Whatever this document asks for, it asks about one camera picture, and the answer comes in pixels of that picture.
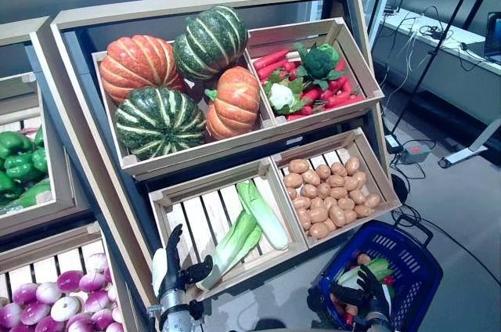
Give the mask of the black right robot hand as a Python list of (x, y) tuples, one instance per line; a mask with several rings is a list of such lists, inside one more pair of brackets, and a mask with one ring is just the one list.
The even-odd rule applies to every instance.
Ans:
[(347, 305), (356, 306), (364, 316), (373, 312), (378, 318), (390, 321), (390, 306), (382, 284), (366, 265), (355, 270), (355, 282), (356, 289), (332, 282), (331, 294)]

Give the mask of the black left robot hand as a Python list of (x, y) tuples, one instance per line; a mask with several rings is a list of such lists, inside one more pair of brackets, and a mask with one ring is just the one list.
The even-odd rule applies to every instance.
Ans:
[(181, 236), (182, 223), (171, 231), (167, 246), (158, 248), (153, 255), (152, 286), (159, 301), (169, 292), (184, 291), (187, 285), (204, 280), (213, 269), (213, 258), (210, 255), (187, 269), (181, 268), (178, 253)]

